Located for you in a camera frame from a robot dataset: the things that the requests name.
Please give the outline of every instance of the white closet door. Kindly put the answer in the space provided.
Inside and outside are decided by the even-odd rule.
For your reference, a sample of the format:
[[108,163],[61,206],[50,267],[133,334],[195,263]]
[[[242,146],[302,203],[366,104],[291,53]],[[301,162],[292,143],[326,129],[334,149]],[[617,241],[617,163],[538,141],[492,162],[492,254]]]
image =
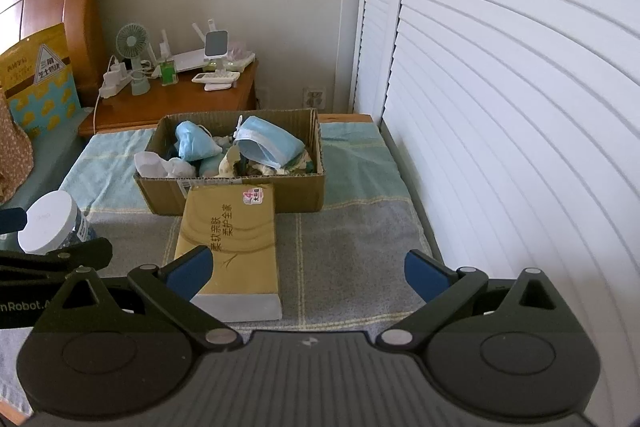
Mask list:
[[356,46],[354,112],[370,114],[374,121],[382,115],[386,85],[396,38],[400,0],[361,0],[359,35]]
[[402,0],[383,121],[449,266],[541,267],[640,415],[640,0]]

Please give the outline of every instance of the wooden nightstand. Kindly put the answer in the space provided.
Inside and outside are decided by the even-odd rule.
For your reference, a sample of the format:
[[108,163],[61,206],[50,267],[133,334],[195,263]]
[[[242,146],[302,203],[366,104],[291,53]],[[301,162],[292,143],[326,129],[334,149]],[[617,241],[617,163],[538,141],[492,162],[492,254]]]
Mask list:
[[[151,89],[133,96],[129,86],[116,96],[100,100],[95,118],[95,132],[114,132],[155,125],[163,116],[178,112],[255,109],[255,71],[257,60],[246,67],[236,87],[220,91],[205,91],[202,84],[191,79],[200,70],[178,74],[178,83],[161,86],[159,79],[150,79]],[[89,115],[78,128],[78,135],[94,135],[94,117]]]

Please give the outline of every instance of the open cardboard box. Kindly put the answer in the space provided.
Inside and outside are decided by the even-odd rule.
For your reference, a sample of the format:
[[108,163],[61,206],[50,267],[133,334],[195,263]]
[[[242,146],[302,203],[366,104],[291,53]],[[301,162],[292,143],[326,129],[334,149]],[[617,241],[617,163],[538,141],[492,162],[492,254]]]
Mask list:
[[170,114],[158,122],[146,151],[164,157],[175,142],[175,128],[183,121],[203,125],[212,136],[229,136],[238,125],[238,118],[255,115],[267,120],[305,143],[316,166],[313,174],[289,176],[244,176],[242,178],[142,178],[133,176],[146,204],[154,214],[181,216],[190,187],[198,185],[272,184],[275,190],[276,212],[317,212],[324,202],[324,166],[320,142],[320,123],[315,109],[210,111]]

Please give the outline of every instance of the triangle label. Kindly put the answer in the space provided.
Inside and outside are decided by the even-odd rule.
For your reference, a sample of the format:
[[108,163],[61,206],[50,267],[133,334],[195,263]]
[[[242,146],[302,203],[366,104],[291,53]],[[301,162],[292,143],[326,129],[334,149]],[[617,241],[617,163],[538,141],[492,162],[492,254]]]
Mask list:
[[36,72],[33,75],[33,83],[39,84],[51,75],[65,69],[65,63],[46,44],[41,44],[38,50]]

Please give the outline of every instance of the white jar lid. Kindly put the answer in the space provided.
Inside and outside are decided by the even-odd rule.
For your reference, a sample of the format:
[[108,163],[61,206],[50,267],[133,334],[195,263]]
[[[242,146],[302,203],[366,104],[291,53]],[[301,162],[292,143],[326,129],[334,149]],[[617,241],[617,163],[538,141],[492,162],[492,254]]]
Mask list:
[[78,206],[64,190],[45,194],[27,210],[27,226],[18,232],[26,253],[44,255],[60,247],[76,223]]

